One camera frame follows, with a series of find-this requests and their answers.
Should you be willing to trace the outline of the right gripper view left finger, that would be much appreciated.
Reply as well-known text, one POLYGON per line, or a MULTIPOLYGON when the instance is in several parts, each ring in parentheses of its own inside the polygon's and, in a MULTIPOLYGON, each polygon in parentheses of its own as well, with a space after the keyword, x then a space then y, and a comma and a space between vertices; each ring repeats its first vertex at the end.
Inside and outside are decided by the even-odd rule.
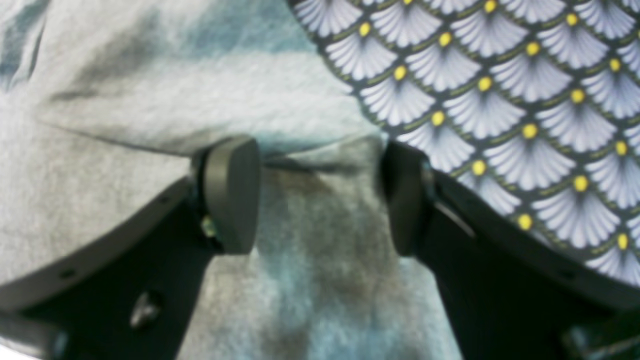
POLYGON ((222 139, 114 230, 2 285, 1 358, 174 360, 210 262, 254 248, 260 180, 256 139, 222 139))

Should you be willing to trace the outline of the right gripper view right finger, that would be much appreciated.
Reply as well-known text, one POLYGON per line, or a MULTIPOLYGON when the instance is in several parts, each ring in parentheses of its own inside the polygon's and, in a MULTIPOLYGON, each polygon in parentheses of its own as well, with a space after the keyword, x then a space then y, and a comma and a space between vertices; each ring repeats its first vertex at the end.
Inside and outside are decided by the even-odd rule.
POLYGON ((466 360, 637 360, 639 290, 561 255, 390 142, 382 189, 396 253, 435 278, 466 360))

